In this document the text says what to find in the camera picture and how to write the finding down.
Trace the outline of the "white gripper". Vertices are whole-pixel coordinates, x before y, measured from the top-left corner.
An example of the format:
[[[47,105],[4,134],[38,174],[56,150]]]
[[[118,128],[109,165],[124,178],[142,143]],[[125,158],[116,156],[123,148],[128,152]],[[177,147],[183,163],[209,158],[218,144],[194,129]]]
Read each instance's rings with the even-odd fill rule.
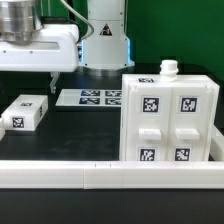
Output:
[[[75,24],[46,24],[23,44],[0,38],[0,71],[51,72],[49,86],[54,94],[59,72],[73,72],[78,67],[78,39]]]

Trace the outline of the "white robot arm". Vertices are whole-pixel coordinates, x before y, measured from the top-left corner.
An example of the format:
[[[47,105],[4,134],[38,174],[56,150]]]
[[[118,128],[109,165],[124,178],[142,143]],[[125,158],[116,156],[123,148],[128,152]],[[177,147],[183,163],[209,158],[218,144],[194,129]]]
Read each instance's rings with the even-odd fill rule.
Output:
[[[0,71],[116,76],[134,68],[125,33],[126,0],[87,0],[88,33],[65,18],[44,17],[41,0],[0,0]]]

